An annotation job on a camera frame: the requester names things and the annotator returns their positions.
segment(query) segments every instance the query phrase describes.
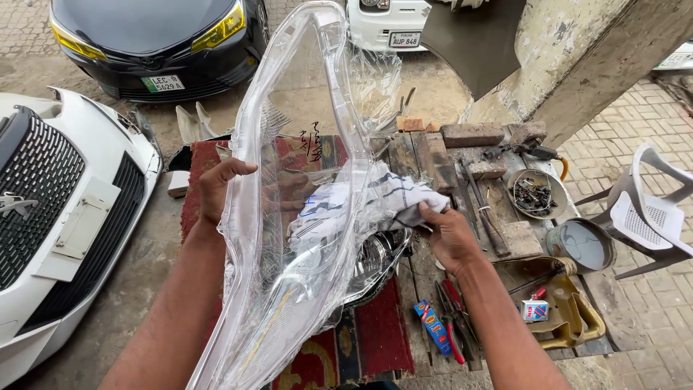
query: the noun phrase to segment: white cloth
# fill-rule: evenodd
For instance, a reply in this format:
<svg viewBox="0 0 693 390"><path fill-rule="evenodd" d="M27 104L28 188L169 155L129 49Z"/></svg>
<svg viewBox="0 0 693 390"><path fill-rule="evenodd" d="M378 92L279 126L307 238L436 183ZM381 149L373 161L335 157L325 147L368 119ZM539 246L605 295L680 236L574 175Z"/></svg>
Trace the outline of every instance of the white cloth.
<svg viewBox="0 0 693 390"><path fill-rule="evenodd" d="M425 222L419 212L420 202L425 201L437 212L450 203L447 196L433 191L423 181L414 182L409 176L390 172L382 161L375 164L369 176L365 204L357 223L377 223L378 230L414 227ZM349 183L340 180L340 176L334 183L318 187L290 224L290 241L305 243L341 232L347 221L348 200Z"/></svg>

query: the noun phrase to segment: car hood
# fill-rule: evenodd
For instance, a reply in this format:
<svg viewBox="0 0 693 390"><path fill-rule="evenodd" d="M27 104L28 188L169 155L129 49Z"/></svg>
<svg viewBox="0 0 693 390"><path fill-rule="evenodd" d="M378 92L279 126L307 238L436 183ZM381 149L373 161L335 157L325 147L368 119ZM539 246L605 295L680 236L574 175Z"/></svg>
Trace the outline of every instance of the car hood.
<svg viewBox="0 0 693 390"><path fill-rule="evenodd" d="M161 51L218 20L235 0L53 0L53 15L98 46L132 54Z"/></svg>

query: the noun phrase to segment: white car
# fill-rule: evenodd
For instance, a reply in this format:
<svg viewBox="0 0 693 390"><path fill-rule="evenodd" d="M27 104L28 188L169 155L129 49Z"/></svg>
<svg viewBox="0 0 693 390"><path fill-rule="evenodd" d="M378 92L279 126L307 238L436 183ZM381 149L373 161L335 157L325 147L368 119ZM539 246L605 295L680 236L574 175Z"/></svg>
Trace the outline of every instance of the white car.
<svg viewBox="0 0 693 390"><path fill-rule="evenodd" d="M489 0L455 0L476 8ZM346 0L351 41L371 51L424 51L421 31L430 12L424 0Z"/></svg>
<svg viewBox="0 0 693 390"><path fill-rule="evenodd" d="M693 38L669 54L654 67L655 70L693 69Z"/></svg>
<svg viewBox="0 0 693 390"><path fill-rule="evenodd" d="M0 93L0 389L65 344L161 172L139 114L53 91Z"/></svg>

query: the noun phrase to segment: black toyota car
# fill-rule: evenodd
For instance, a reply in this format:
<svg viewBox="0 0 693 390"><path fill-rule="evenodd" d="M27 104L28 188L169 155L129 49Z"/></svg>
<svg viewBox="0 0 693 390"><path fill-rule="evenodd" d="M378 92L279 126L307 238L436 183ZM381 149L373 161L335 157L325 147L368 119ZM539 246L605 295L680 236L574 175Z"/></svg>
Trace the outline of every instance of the black toyota car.
<svg viewBox="0 0 693 390"><path fill-rule="evenodd" d="M270 40L263 0L52 0L51 26L104 93L146 103L247 81Z"/></svg>

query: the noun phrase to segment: license plate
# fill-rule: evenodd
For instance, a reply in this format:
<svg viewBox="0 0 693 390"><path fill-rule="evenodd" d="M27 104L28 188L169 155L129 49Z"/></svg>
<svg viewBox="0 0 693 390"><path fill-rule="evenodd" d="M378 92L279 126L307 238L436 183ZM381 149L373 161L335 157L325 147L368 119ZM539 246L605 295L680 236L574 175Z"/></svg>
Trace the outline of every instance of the license plate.
<svg viewBox="0 0 693 390"><path fill-rule="evenodd" d="M390 47L417 47L421 31L417 33L390 33Z"/></svg>
<svg viewBox="0 0 693 390"><path fill-rule="evenodd" d="M688 60L690 60L693 53L673 53L666 60L657 65L657 68L678 68L682 67Z"/></svg>
<svg viewBox="0 0 693 390"><path fill-rule="evenodd" d="M180 81L180 78L174 74L171 76L143 77L142 83L144 83L144 86L147 87L149 92L165 92L185 89L183 83Z"/></svg>

